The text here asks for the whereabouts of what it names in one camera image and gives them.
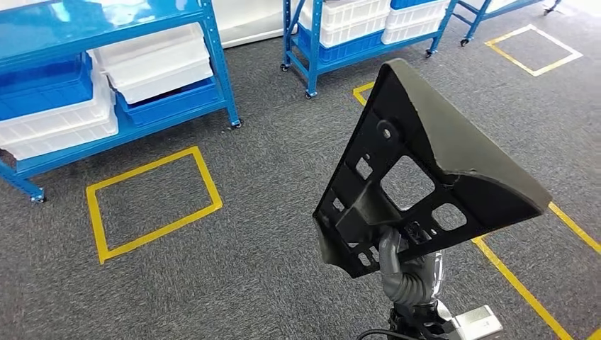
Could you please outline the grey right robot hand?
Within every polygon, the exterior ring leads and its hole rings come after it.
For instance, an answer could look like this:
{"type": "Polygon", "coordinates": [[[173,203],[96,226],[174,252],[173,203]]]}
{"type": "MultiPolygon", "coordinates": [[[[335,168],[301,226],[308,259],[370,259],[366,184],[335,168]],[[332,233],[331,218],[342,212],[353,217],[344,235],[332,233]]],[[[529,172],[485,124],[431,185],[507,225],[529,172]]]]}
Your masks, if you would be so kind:
{"type": "Polygon", "coordinates": [[[395,229],[386,230],[379,242],[384,293],[393,303],[404,307],[437,301],[444,279],[443,253],[436,251],[402,263],[398,255],[404,245],[395,229]]]}

